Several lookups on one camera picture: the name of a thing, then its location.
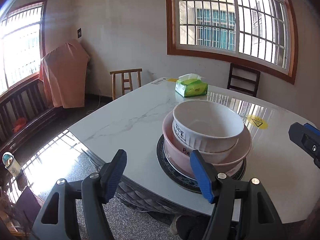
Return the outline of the large pink bowl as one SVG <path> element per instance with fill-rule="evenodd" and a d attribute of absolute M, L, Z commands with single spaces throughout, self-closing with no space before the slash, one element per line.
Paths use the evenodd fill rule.
<path fill-rule="evenodd" d="M 164 150 L 170 163 L 183 175 L 192 179 L 195 178 L 191 165 L 190 157 L 192 149 L 189 146 L 183 146 L 175 137 L 172 130 L 174 117 L 172 112 L 167 114 L 163 120 L 162 131 L 164 135 Z M 226 153 L 206 153 L 201 152 L 205 162 L 212 164 L 217 172 L 223 172 L 232 176 L 240 169 L 240 166 L 246 160 L 252 146 L 252 138 L 247 128 L 240 134 L 240 138 L 235 146 Z"/>

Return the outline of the orange cloth covered furniture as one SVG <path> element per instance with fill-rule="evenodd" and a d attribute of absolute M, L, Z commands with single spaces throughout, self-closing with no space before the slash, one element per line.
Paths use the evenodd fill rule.
<path fill-rule="evenodd" d="M 85 85 L 89 55 L 80 42 L 71 40 L 42 58 L 39 79 L 49 105 L 80 108 L 85 105 Z"/>

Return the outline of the yellow hot warning sticker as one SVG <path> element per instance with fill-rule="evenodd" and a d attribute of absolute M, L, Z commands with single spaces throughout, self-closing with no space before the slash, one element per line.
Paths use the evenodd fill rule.
<path fill-rule="evenodd" d="M 267 129 L 268 128 L 268 123 L 264 119 L 262 119 L 256 115 L 248 115 L 247 120 L 249 121 L 250 124 L 252 124 L 253 126 L 255 126 L 258 129 Z"/>

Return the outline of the white bowl blue cartoon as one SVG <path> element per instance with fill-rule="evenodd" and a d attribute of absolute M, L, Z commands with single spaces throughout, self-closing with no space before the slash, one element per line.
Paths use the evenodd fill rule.
<path fill-rule="evenodd" d="M 202 152 L 229 150 L 244 130 L 244 122 L 237 113 L 211 101 L 187 100 L 175 106 L 172 114 L 176 137 Z"/>

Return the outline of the white bowl rabbit pink band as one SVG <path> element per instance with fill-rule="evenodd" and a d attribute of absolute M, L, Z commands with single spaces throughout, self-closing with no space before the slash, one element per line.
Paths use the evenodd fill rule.
<path fill-rule="evenodd" d="M 189 156 L 191 154 L 191 152 L 194 150 L 194 148 L 188 146 L 187 144 L 185 144 L 182 140 L 179 139 L 179 137 L 177 136 L 174 128 L 172 128 L 172 133 L 173 133 L 173 144 L 175 145 L 176 148 L 178 148 L 182 153 L 186 154 L 187 156 Z M 235 147 L 238 144 L 238 141 L 236 141 L 235 145 L 233 145 L 230 149 L 226 150 L 226 151 L 222 151 L 222 152 L 203 152 L 203 151 L 199 151 L 200 154 L 202 155 L 202 157 L 204 158 L 204 160 L 208 163 L 223 163 L 223 161 L 230 155 L 230 153 L 232 152 L 232 150 L 235 149 Z"/>

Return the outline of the dark wooden bench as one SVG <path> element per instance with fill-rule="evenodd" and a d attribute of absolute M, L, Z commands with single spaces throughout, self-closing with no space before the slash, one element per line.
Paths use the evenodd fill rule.
<path fill-rule="evenodd" d="M 14 153 L 61 111 L 47 102 L 38 74 L 13 85 L 1 94 L 1 154 Z"/>

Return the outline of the window with wooden frame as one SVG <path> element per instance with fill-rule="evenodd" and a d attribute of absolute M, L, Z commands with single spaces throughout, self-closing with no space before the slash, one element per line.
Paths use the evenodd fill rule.
<path fill-rule="evenodd" d="M 166 0 L 167 53 L 239 64 L 295 83 L 291 0 Z"/>

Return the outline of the light wooden chair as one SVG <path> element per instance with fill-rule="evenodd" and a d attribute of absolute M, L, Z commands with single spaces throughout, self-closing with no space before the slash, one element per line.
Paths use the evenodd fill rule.
<path fill-rule="evenodd" d="M 116 100 L 116 75 L 121 75 L 121 94 L 125 95 L 126 91 L 133 91 L 133 82 L 132 74 L 135 73 L 137 77 L 138 87 L 142 86 L 141 72 L 142 68 L 135 69 L 125 69 L 125 70 L 115 70 L 111 71 L 110 75 L 112 76 L 112 100 Z"/>

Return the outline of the dark wooden chair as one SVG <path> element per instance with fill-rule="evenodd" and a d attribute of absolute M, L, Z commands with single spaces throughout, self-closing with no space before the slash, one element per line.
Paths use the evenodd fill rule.
<path fill-rule="evenodd" d="M 237 74 L 234 74 L 233 71 L 242 71 L 242 72 L 247 72 L 249 74 L 252 74 L 255 76 L 255 79 L 250 79 L 248 77 L 244 77 L 244 76 L 240 76 Z M 249 67 L 245 67 L 242 65 L 238 65 L 238 64 L 234 64 L 231 63 L 230 64 L 230 69 L 229 69 L 229 77 L 228 77 L 228 83 L 227 83 L 227 89 L 228 90 L 234 90 L 236 92 L 242 92 L 245 93 L 247 95 L 250 95 L 252 97 L 257 97 L 257 93 L 258 93 L 258 88 L 259 88 L 259 82 L 260 82 L 260 72 L 258 70 L 249 68 Z M 244 88 L 241 86 L 237 86 L 237 85 L 233 85 L 232 81 L 235 80 L 237 81 L 237 83 L 239 83 L 239 81 L 251 85 L 253 87 L 253 90 L 250 90 L 248 88 Z"/>

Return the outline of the green tissue pack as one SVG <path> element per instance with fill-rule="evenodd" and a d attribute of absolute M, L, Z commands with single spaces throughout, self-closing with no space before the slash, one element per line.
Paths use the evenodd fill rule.
<path fill-rule="evenodd" d="M 197 74 L 185 74 L 178 78 L 175 91 L 182 97 L 202 96 L 208 92 L 208 84 Z"/>

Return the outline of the water bottle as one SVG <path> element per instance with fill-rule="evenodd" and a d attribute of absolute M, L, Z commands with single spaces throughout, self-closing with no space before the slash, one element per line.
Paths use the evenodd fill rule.
<path fill-rule="evenodd" d="M 22 173 L 22 168 L 15 157 L 10 152 L 5 152 L 2 156 L 5 168 L 15 177 L 18 178 Z"/>

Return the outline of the side window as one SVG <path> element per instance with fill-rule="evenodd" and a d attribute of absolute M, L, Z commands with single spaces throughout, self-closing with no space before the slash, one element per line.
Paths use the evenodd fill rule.
<path fill-rule="evenodd" d="M 1 93 L 39 72 L 46 6 L 47 0 L 28 3 L 1 20 Z"/>

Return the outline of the black wall switch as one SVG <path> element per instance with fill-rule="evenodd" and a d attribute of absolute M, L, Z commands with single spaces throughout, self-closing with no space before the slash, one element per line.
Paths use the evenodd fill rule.
<path fill-rule="evenodd" d="M 81 28 L 79 28 L 77 30 L 77 37 L 80 38 L 81 36 L 82 36 L 82 30 L 81 30 Z"/>

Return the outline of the large blue floral plate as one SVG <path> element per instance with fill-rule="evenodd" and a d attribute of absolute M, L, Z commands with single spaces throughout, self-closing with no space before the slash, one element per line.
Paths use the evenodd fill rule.
<path fill-rule="evenodd" d="M 161 135 L 159 141 L 157 142 L 157 159 L 165 174 L 173 180 L 176 184 L 181 186 L 182 188 L 201 194 L 201 190 L 198 186 L 197 180 L 191 178 L 190 176 L 180 172 L 176 169 L 172 163 L 168 160 L 167 155 L 164 150 L 164 135 Z M 241 180 L 245 174 L 247 166 L 247 161 L 244 159 L 241 163 L 236 165 L 235 168 L 228 171 L 227 174 L 234 180 Z"/>

